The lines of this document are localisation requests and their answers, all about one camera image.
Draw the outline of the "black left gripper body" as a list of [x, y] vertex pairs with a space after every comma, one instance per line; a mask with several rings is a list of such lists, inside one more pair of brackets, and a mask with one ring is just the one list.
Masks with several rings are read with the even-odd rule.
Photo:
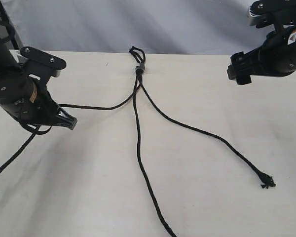
[[15, 67], [0, 69], [0, 106], [19, 123], [56, 123], [60, 109], [46, 85]]

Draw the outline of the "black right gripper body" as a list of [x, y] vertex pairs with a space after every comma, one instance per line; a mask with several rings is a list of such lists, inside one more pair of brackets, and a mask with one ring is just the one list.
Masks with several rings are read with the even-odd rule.
[[296, 26], [270, 32], [250, 57], [247, 76], [285, 77], [296, 71]]

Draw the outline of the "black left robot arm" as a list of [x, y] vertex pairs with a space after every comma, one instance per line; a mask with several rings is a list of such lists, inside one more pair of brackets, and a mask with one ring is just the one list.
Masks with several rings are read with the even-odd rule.
[[6, 42], [14, 35], [7, 27], [8, 36], [0, 38], [0, 107], [22, 126], [58, 126], [74, 129], [77, 119], [62, 109], [51, 97], [47, 83], [58, 77], [66, 61], [36, 48], [25, 46], [15, 58]]

